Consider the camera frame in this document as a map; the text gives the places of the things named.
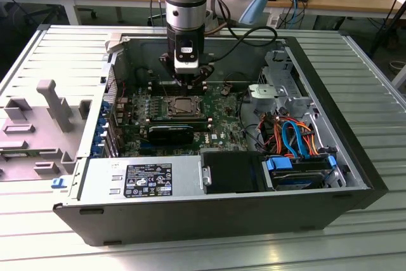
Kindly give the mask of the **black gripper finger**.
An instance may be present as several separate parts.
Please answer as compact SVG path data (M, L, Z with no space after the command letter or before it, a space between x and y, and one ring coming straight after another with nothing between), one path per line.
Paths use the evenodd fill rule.
M204 65L199 68L199 73L192 77L189 82L189 88L192 89L196 86L200 86L203 82L210 77L214 72L214 65Z
M174 59L170 57L169 53L163 53L159 57L161 65L165 68L169 76L174 80L179 86L183 88L189 87L190 77L187 74L180 74L175 71Z

